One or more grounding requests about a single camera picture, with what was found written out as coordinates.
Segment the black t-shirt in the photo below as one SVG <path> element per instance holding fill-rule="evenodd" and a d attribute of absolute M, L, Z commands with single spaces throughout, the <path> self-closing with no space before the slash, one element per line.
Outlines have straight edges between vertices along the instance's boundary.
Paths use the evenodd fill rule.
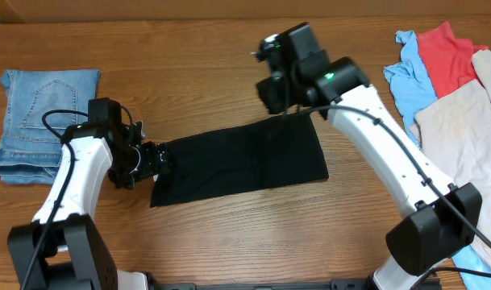
<path fill-rule="evenodd" d="M 276 116 L 165 144 L 172 170 L 155 183 L 152 207 L 324 181 L 327 165 L 307 114 Z"/>

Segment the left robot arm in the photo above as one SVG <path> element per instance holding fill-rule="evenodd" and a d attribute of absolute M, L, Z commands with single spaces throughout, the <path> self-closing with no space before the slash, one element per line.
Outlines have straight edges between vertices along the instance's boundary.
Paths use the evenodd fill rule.
<path fill-rule="evenodd" d="M 147 272 L 119 270 L 94 224 L 102 183 L 133 189 L 172 165 L 165 145 L 146 142 L 141 122 L 124 123 L 126 108 L 93 99 L 86 122 L 59 136 L 62 159 L 46 201 L 7 245 L 22 289 L 156 289 Z"/>

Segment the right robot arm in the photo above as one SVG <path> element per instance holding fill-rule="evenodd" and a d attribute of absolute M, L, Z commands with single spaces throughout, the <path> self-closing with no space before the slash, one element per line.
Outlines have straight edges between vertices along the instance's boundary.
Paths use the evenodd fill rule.
<path fill-rule="evenodd" d="M 470 245 L 481 211 L 472 184 L 458 186 L 406 135 L 350 58 L 330 60 L 308 23 L 261 40 L 255 54 L 270 77 L 257 84 L 271 114 L 300 106 L 346 135 L 393 198 L 402 220 L 385 237 L 390 256 L 367 279 L 334 289 L 438 289 L 439 265 Z"/>

